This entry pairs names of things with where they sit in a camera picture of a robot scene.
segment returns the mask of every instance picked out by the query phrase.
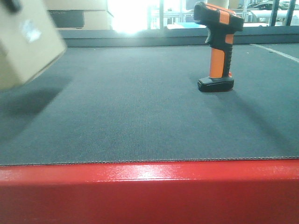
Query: box label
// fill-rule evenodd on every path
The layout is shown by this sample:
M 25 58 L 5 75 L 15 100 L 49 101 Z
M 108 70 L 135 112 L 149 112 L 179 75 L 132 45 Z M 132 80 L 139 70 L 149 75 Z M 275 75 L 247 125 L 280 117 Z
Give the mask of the box label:
M 23 36 L 29 43 L 38 40 L 41 36 L 41 32 L 37 29 L 31 20 L 26 20 L 20 24 L 20 29 Z

